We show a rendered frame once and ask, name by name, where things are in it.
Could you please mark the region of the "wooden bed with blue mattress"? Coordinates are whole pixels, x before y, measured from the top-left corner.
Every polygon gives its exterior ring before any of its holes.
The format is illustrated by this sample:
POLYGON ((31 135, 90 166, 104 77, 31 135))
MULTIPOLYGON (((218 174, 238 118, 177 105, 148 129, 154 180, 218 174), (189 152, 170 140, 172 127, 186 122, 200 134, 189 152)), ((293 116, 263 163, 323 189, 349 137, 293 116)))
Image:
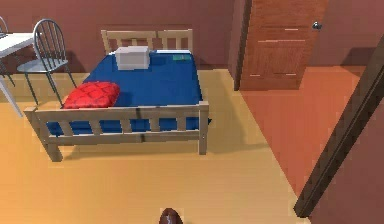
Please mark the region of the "wooden bed with blue mattress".
POLYGON ((193 31, 101 32, 106 56, 84 80, 107 81, 120 87, 116 103, 107 108, 50 109, 29 107, 26 118, 53 162, 63 156, 61 146, 118 143, 198 142, 207 152, 209 103, 202 98, 193 57, 193 31), (124 40, 149 47, 159 38, 162 47, 150 53, 147 69, 121 71, 110 41, 124 40), (190 61, 174 61, 173 54, 190 54, 190 61))

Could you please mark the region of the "white pillow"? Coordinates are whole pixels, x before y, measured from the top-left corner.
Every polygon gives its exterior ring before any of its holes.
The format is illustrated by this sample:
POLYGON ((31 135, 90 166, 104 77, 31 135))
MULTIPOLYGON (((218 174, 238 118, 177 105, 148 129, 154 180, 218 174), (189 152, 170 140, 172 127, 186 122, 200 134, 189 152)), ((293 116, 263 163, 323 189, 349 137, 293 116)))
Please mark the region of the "white pillow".
POLYGON ((150 64, 149 54, 150 49, 148 46, 119 47, 115 51, 115 58, 118 69, 147 69, 150 64))

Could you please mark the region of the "red quilted cushion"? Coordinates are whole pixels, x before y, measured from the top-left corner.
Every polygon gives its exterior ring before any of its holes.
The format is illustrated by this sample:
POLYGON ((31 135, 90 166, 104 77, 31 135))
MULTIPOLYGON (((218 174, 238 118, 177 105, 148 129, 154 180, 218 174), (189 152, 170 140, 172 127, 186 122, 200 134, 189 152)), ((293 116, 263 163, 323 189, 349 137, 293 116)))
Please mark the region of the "red quilted cushion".
POLYGON ((87 82, 75 88, 66 98, 63 109, 107 108, 113 106, 120 87, 112 82, 87 82))

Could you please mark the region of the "brown wooden room door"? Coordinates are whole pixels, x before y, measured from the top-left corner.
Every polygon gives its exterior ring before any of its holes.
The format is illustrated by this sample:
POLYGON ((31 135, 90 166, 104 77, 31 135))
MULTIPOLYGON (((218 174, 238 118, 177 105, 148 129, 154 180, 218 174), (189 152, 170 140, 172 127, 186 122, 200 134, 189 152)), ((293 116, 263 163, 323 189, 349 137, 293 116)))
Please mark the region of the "brown wooden room door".
POLYGON ((297 90, 329 0, 247 0, 241 35, 241 91, 297 90))

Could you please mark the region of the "grey metal spindle chair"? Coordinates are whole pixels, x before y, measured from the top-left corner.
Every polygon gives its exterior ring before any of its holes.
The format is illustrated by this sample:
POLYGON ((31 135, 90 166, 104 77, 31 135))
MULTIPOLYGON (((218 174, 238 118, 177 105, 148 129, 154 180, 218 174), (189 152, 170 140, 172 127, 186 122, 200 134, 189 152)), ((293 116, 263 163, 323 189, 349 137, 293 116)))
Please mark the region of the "grey metal spindle chair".
POLYGON ((19 65, 17 71, 24 74, 36 104, 39 102, 29 79, 30 74, 44 74, 60 105, 63 105, 52 74, 63 68, 74 87, 76 83, 69 69, 64 35, 54 20, 45 18, 36 23, 33 29, 33 49, 36 58, 19 65))
MULTIPOLYGON (((0 16, 0 39, 8 33, 8 27, 5 20, 0 16)), ((3 77, 8 77, 12 85, 15 85, 10 72, 7 70, 5 64, 0 60, 0 74, 3 77)))

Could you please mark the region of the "white table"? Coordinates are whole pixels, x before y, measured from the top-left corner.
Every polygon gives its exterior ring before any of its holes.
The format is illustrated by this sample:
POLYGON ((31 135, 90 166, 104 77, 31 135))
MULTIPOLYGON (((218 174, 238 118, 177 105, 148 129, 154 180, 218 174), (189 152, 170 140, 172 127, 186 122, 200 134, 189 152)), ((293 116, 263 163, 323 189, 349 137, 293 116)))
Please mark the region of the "white table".
MULTIPOLYGON (((33 44, 32 33, 11 33, 6 37, 0 38, 0 59, 33 44)), ((19 117, 23 114, 18 107, 14 97, 8 89, 4 78, 0 75, 0 91, 4 94, 14 111, 19 117)))

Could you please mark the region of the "dark brown door frame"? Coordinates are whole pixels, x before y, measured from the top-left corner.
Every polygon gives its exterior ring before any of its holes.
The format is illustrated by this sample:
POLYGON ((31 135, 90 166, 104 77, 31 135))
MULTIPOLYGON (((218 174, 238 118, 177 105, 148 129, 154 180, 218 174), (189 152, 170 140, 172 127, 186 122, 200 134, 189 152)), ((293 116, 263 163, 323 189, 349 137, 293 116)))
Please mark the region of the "dark brown door frame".
POLYGON ((293 210, 311 215, 384 97, 384 34, 305 183, 293 210))

